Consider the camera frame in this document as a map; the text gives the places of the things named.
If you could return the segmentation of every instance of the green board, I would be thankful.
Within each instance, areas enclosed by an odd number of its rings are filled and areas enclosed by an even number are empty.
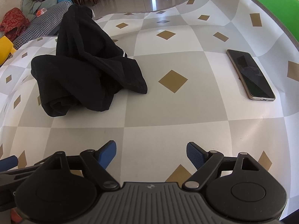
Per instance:
[[[258,0],[268,8],[299,41],[299,0]]]

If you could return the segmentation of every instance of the crumpled black clothing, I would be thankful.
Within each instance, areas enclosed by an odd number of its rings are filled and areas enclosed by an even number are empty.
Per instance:
[[[31,61],[41,105],[52,117],[83,105],[108,110],[114,94],[125,88],[147,93],[147,85],[134,59],[92,20],[92,11],[76,4],[63,16],[56,55],[40,55]]]

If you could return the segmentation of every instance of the smartphone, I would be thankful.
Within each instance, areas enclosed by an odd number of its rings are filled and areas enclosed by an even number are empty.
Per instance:
[[[274,101],[275,95],[252,56],[243,51],[226,51],[251,100]]]

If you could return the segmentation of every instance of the yellow plastic chair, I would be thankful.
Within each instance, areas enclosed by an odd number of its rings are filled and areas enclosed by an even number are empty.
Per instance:
[[[0,65],[2,65],[6,61],[9,53],[13,54],[17,51],[13,47],[13,43],[6,36],[3,36],[0,39],[0,48]]]

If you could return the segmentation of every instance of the red patterned cloth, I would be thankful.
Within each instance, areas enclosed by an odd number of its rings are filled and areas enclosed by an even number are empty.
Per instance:
[[[5,13],[0,31],[3,31],[10,41],[14,41],[29,25],[29,20],[25,18],[21,10],[14,7]]]

